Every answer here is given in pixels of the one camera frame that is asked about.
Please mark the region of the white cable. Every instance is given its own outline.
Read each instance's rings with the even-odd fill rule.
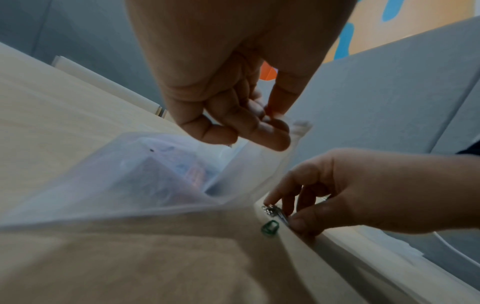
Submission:
[[[451,250],[453,250],[455,253],[457,253],[458,255],[460,255],[461,257],[463,257],[464,259],[466,259],[467,261],[469,261],[470,263],[472,263],[473,265],[477,266],[477,267],[480,267],[480,263],[478,263],[477,261],[471,259],[470,257],[466,256],[465,254],[461,253],[460,251],[458,251],[457,249],[455,249],[452,245],[450,245],[449,243],[447,243],[446,240],[444,240],[443,237],[441,237],[437,232],[433,232],[434,236],[436,236],[443,244],[445,244],[445,246],[447,246],[448,248],[450,248]]]

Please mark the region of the colorful wall mural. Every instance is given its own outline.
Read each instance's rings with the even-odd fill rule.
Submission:
[[[324,63],[475,15],[475,0],[358,0]],[[273,80],[276,76],[276,70],[264,63],[260,78]]]

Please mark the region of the table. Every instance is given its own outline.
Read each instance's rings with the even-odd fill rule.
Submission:
[[[184,134],[0,45],[0,215],[130,131]],[[461,302],[475,302],[475,291],[441,269],[420,261],[419,271],[354,228],[332,229],[309,245],[284,226],[266,238],[258,204],[0,232],[0,302],[417,303],[458,292]],[[386,279],[392,272],[402,289]],[[407,295],[409,288],[420,295]]]

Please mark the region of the plastic bag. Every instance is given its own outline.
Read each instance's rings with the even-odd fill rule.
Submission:
[[[189,136],[126,133],[0,219],[2,226],[226,209],[254,204],[287,169],[309,123],[290,125],[276,152],[244,139],[232,147]]]

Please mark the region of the human hand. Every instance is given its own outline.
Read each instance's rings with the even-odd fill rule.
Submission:
[[[178,125],[207,143],[241,136],[281,151],[290,137],[275,114],[298,98],[356,2],[128,0],[127,7]],[[266,108],[257,89],[264,60],[278,69]]]
[[[480,228],[479,180],[477,156],[339,149],[296,166],[264,203],[282,200],[288,216],[298,195],[289,223],[307,235],[353,225],[405,233]]]

